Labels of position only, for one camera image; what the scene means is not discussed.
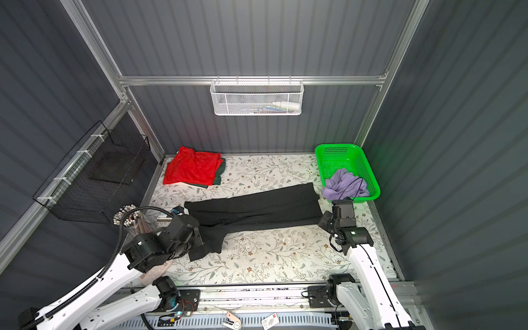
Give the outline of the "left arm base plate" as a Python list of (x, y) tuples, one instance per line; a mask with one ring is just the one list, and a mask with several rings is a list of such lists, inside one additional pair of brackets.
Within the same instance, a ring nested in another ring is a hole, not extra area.
[(164, 299), (163, 310), (182, 315), (195, 312), (201, 297), (200, 290), (176, 290)]

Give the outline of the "white tag card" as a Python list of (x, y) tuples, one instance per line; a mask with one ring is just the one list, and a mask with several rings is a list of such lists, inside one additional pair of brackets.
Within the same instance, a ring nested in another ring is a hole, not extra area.
[(270, 330), (272, 327), (277, 326), (280, 323), (279, 317), (276, 313), (264, 318), (261, 321), (261, 325), (264, 330)]
[(241, 330), (241, 320), (231, 312), (227, 312), (221, 325), (231, 330)]

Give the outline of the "floral table mat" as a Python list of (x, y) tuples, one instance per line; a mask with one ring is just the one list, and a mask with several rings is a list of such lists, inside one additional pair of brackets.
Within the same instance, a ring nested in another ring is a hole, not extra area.
[[(271, 191), (297, 184), (313, 184), (317, 194), (322, 182), (313, 154), (225, 155), (221, 184), (194, 188), (186, 184), (164, 185), (166, 158), (157, 166), (143, 204), (166, 210), (184, 202), (219, 199)], [(199, 261), (182, 257), (156, 269), (177, 285), (229, 285), (325, 281), (330, 274), (355, 274), (343, 254), (329, 245), (328, 234), (317, 225), (276, 230), (232, 233), (225, 237), (221, 253)]]

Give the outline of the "aluminium front rail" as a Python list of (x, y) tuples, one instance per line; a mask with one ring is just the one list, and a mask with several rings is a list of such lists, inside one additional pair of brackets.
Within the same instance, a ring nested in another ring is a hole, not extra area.
[(310, 309), (309, 302), (301, 296), (309, 286), (325, 285), (323, 282), (275, 283), (261, 285), (209, 285), (187, 286), (179, 290), (200, 290), (201, 297), (196, 313), (209, 314), (223, 310), (257, 311), (285, 309), (287, 311)]

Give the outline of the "dark green folded t shirt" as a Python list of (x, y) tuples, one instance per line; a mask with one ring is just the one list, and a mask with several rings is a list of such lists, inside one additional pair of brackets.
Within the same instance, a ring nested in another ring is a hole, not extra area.
[[(225, 169), (226, 169), (226, 159), (221, 158), (221, 164), (219, 168), (217, 169), (217, 172), (215, 173), (213, 186), (219, 186), (221, 184), (221, 176), (224, 173)], [(199, 188), (209, 188), (208, 185), (203, 185), (203, 184), (191, 184), (191, 186), (196, 186)]]

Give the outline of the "red folded t shirt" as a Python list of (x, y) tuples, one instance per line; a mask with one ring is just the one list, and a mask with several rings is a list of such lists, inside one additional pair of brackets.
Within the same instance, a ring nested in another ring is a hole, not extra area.
[(163, 185), (186, 183), (211, 186), (223, 163), (220, 153), (195, 151), (182, 146), (167, 165)]

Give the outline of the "green plastic basket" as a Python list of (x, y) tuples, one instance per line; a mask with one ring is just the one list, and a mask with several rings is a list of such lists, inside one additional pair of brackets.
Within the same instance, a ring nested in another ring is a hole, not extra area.
[(329, 180), (337, 170), (346, 169), (356, 177), (362, 178), (369, 192), (368, 197), (357, 197), (355, 203), (376, 200), (381, 195), (381, 188), (368, 163), (364, 151), (355, 144), (320, 144), (315, 148), (321, 183), (326, 187)]

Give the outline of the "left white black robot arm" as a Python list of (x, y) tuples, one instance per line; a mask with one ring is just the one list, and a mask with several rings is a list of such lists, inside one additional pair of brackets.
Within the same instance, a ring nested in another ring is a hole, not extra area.
[(176, 215), (161, 232), (138, 235), (119, 247), (109, 264), (57, 301), (21, 313), (19, 328), (111, 329), (149, 312), (182, 316), (185, 302), (167, 276), (118, 301), (106, 301), (153, 268), (183, 257), (200, 241), (199, 221), (187, 214)]

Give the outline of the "cup of pens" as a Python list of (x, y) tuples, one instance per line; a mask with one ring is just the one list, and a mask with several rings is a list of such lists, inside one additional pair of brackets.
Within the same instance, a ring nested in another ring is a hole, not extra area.
[(123, 225), (126, 229), (139, 229), (140, 221), (142, 220), (142, 213), (140, 210), (129, 213), (135, 210), (134, 204), (122, 206), (113, 217), (113, 224), (115, 226)]

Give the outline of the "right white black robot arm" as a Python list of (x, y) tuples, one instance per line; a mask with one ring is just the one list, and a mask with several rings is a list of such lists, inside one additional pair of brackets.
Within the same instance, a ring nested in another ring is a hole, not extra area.
[(356, 224), (351, 199), (332, 202), (318, 224), (329, 233), (329, 246), (343, 254), (356, 270), (333, 274), (327, 280), (329, 302), (342, 305), (359, 329), (424, 329), (414, 321), (393, 291), (378, 260), (369, 231)]

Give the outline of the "white tag card right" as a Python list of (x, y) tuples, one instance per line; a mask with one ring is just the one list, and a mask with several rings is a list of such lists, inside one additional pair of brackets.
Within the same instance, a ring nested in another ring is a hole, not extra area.
[(280, 323), (279, 317), (276, 313), (264, 318), (261, 321), (261, 325), (264, 330), (270, 330), (272, 327), (277, 326)]

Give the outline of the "purple t shirt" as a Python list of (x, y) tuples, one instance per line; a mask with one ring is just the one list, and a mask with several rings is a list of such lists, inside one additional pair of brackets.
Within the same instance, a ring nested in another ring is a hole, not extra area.
[(366, 180), (346, 169), (338, 169), (324, 183), (323, 197), (331, 201), (370, 196)]

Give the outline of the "white tag card left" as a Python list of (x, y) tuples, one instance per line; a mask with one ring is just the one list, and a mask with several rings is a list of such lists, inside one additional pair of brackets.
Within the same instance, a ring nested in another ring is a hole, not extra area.
[(241, 320), (231, 312), (227, 312), (221, 325), (231, 330), (241, 330)]

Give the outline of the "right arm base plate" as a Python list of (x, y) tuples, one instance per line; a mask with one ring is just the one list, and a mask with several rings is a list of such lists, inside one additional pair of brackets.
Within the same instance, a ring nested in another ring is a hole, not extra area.
[(313, 285), (301, 293), (312, 309), (340, 306), (335, 285)]

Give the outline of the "black t shirt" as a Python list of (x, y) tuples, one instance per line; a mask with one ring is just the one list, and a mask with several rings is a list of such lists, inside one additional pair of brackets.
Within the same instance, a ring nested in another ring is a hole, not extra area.
[(186, 202), (189, 215), (199, 221), (203, 245), (188, 255), (197, 261), (221, 253), (226, 235), (317, 224), (323, 213), (312, 183), (238, 197)]

